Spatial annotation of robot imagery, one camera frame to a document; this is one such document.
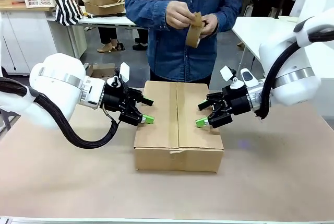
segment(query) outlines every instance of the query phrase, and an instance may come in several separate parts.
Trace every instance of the striped bag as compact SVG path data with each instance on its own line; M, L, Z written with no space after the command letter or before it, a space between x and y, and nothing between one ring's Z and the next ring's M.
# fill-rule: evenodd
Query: striped bag
M76 0L55 0L55 21L63 26L72 26L83 18L83 13Z

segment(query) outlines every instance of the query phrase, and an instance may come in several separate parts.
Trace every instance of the person's legs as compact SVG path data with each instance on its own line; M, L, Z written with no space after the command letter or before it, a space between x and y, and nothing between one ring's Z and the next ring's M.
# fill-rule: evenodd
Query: person's legs
M272 9L272 0L253 0L252 17L268 17Z
M111 37L110 37L110 28L106 27L99 27L99 34L101 43L103 44L102 48L98 49L99 53L105 53L113 50L113 45L111 43Z
M146 29L138 29L139 38L135 39L135 42L138 43L134 45L132 48L135 51L145 51L147 49L148 42L148 30Z
M148 41L148 30L138 29L139 40L142 44L147 44Z
M99 34L101 43L104 45L102 48L98 49L99 53L109 52L114 48L117 48L116 50L124 50L123 46L119 48L120 43L118 43L117 40L116 28L99 27Z
M117 46L117 31L116 28L108 28L110 33L111 44Z

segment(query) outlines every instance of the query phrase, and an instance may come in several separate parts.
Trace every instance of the cardboard box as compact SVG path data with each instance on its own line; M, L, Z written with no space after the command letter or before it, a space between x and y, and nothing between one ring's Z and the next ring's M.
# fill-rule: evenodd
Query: cardboard box
M93 15L108 15L124 11L123 0L82 0L86 12Z
M113 77L115 74L115 64L94 64L94 65L86 65L86 75L91 76L93 78L101 78L104 80Z
M134 148L138 170L217 172L223 157L218 129L197 128L195 121L210 114L197 105L209 93L206 85L148 81L143 114L155 117L154 124L137 128Z

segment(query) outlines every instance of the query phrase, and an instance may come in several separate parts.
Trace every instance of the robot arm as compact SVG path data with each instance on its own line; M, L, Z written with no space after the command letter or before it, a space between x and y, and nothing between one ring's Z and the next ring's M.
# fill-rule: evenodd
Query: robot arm
M106 82L86 76L82 63L65 54L54 54L37 64L30 74L31 87L0 78L0 105L5 111L16 112L43 127L61 129L65 137L80 148L97 148L111 140L117 123L108 111L120 112L119 121L137 126L153 123L154 118L142 115L136 103L152 105L141 91L129 88L129 67L123 63ZM111 119L111 127L104 138L96 142L81 139L68 124L76 104L92 109L101 108Z
M198 105L199 110L213 106L213 112L196 121L196 125L216 128L231 123L232 114L249 111L264 119L273 104L290 106L312 99L321 81L315 76L304 47L334 40L333 29L334 9L330 9L296 25L293 32L273 35L259 49L266 79L257 80L249 70L243 69L243 81L240 81L228 68L223 68L223 78L233 83L222 92L207 95Z

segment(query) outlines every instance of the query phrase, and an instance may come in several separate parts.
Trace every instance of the silver metal ring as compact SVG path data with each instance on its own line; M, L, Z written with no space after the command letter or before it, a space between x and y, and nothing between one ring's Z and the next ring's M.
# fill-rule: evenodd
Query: silver metal ring
M63 73L63 72L45 68L45 67L41 68L38 75L63 81L79 89L82 88L82 84L84 83L83 80L79 79L78 77L72 74Z
M289 74L285 74L281 77L276 78L273 89L286 84L292 83L294 81L315 76L311 67L300 69Z
M249 87L247 88L248 95L247 99L249 101L249 104L251 105L251 109L253 112L258 110L261 106L261 93L263 90L263 82L260 82L257 86L255 87Z

